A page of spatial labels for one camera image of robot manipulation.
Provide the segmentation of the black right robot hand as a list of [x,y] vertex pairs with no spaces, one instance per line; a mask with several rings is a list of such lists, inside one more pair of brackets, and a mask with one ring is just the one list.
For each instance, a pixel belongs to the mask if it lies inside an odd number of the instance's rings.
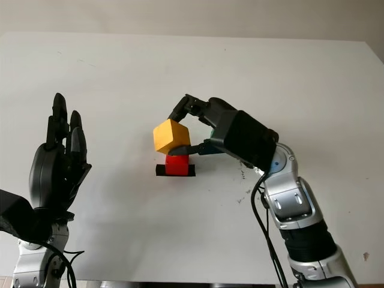
[[[236,110],[229,103],[216,97],[210,98],[208,101],[202,101],[192,95],[186,94],[179,103],[173,108],[169,119],[179,123],[187,114],[198,117],[203,124],[215,129],[221,116],[226,111]],[[221,150],[216,148],[209,139],[205,139],[198,145],[181,145],[172,148],[167,154],[171,156],[178,155],[212,155],[221,154]]]

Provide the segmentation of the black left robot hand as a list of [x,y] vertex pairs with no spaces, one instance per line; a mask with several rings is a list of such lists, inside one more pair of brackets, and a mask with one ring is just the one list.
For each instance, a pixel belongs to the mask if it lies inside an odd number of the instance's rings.
[[56,93],[46,141],[38,147],[29,174],[32,207],[53,220],[74,220],[69,208],[91,167],[81,115],[74,110],[68,117],[66,100]]

